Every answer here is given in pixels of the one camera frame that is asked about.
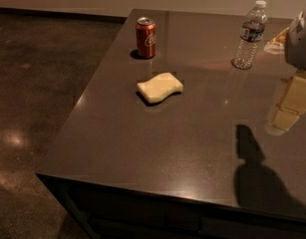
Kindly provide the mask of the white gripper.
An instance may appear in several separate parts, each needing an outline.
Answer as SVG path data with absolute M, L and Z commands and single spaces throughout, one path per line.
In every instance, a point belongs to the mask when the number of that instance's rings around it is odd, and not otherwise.
M 281 79 L 268 112 L 265 130 L 282 135 L 306 113 L 306 7 L 300 11 L 289 28 L 285 28 L 265 46 L 272 55 L 285 52 L 285 61 L 297 71 L 290 79 Z

